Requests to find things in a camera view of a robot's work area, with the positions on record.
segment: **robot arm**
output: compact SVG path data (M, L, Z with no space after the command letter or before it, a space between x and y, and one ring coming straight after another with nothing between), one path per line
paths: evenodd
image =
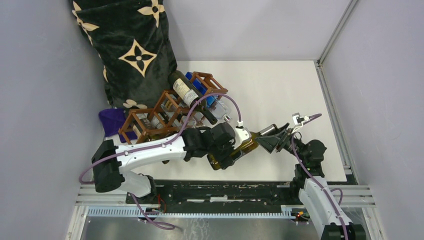
M144 197L154 188L153 179L139 175L133 169L167 160L189 161L208 153L231 153L244 141L248 141L251 135L243 124L232 128L224 122L213 128L187 128L181 136L176 137L177 134L156 141L120 146L114 146L112 140L104 141L94 154L92 163L107 156L119 156L93 167L96 192L106 193L120 189L133 193L138 198ZM176 139L172 143L165 144L173 138Z
M304 124L313 120L314 116L293 115L294 128L288 128L287 123L276 130L273 135L258 136L256 142L269 153L282 149L289 153L298 154L302 164L308 169L310 176L304 171L301 164L295 166L295 177L290 183L291 194L299 198L307 209L312 222L321 240L340 240L344 235L342 230L343 219L346 225L349 240L365 240L365 231L361 225L353 224L330 194L328 184L324 178L321 162L324 160L326 147L319 140L312 140L306 144L301 139L293 139L293 134ZM170 136L165 139L145 142L135 145L114 146L113 141L104 141L92 158L92 163L99 159L119 154L108 161L93 167L96 192L105 193L115 189L133 193L136 197L148 195L155 186L149 176L138 175L134 168L166 160L189 161L191 158L201 158L208 153L214 155L229 155L244 141L251 138L249 131L239 124L232 128L228 123L220 123L213 128L187 128L172 144L165 145Z
M365 240L364 228L360 224L353 224L352 220L342 211L324 178L321 162L324 160L324 152L327 148L316 139L305 144L302 139L293 137L300 128L317 116L319 117L319 115L300 116L299 113L295 113L292 115L293 128L288 128L289 124L287 123L275 134L257 137L256 141L269 153L284 149L301 161L295 165L290 191L292 196L298 198L305 206L321 240L344 239L343 224L346 226L349 240Z

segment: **metal floor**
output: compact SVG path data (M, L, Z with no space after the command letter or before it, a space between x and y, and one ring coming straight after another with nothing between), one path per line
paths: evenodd
M345 208L366 229L360 208ZM312 224L267 218L157 218L178 228L161 230L134 217L87 217L82 240L319 240Z

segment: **white wall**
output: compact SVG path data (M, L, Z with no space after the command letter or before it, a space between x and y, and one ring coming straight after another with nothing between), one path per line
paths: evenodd
M349 0L165 0L178 61L316 60Z
M424 1L363 0L324 74L389 240L423 238Z
M0 239L64 239L101 143L103 67L66 0L0 2Z

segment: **bottle label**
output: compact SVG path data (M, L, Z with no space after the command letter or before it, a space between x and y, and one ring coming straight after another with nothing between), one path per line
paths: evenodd
M165 103L165 108L166 108L166 110L170 111L171 110L171 107L172 107L172 102L170 100L168 100Z
M135 124L134 126L132 126L132 130L134 131L135 135L137 135L137 137L140 137L142 135L139 128Z
M172 88L175 90L175 92L182 98L182 101L190 106L194 99L198 98L199 96L195 93L193 89L190 89L184 82L181 80L181 78L178 78Z
M159 121L159 119L156 116L154 116L153 119L151 120L151 124L153 125L153 127L157 129L164 128L164 126L162 125L162 123Z
M188 106L190 106L192 104L192 102L198 98L199 95L196 94L196 92L192 89L190 89L182 98L182 100L184 101L185 104L187 104Z
M140 119L140 121L143 123L143 125L147 129L152 129L152 124L147 119L147 114L146 113L137 113L136 115L137 115L137 118Z

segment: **white tabletop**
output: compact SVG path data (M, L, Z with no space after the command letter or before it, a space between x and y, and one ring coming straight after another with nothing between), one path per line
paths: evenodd
M257 132L270 124L293 126L292 114L321 113L322 116L304 126L303 142L322 141L327 150L322 168L328 181L346 181L336 139L313 61L180 61L183 73L211 73L228 89L240 107L244 126ZM232 103L232 125L237 112ZM240 158L226 170L213 170L206 157L161 162L136 168L134 172L166 180L210 181L291 181L297 160L288 152L269 154L262 147Z

